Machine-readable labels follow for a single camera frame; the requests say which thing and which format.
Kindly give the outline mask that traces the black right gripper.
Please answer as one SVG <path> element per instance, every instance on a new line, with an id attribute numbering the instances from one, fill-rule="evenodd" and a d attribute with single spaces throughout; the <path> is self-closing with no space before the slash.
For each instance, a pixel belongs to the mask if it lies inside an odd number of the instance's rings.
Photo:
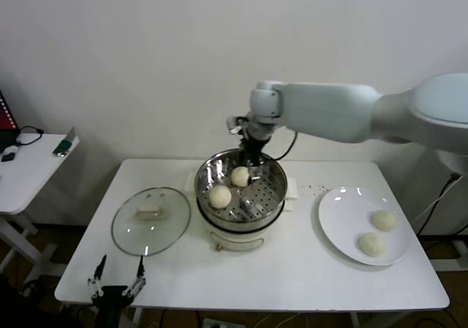
<path id="1" fill-rule="evenodd" d="M 248 167 L 250 183 L 262 177 L 263 153 L 262 149 L 269 143 L 269 140 L 256 140 L 253 138 L 241 139 L 241 162 L 244 164 L 257 164 Z"/>

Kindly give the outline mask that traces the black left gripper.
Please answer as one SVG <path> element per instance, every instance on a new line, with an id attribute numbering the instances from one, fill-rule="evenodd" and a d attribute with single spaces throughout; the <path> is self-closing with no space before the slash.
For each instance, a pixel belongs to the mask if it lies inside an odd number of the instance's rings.
<path id="1" fill-rule="evenodd" d="M 97 308 L 95 319 L 96 328 L 117 328 L 119 326 L 123 309 L 130 306 L 146 284 L 144 255 L 140 256 L 135 280 L 128 286 L 104 286 L 100 285 L 107 256 L 104 255 L 97 265 L 94 274 L 88 279 L 88 287 L 91 290 L 91 300 Z"/>

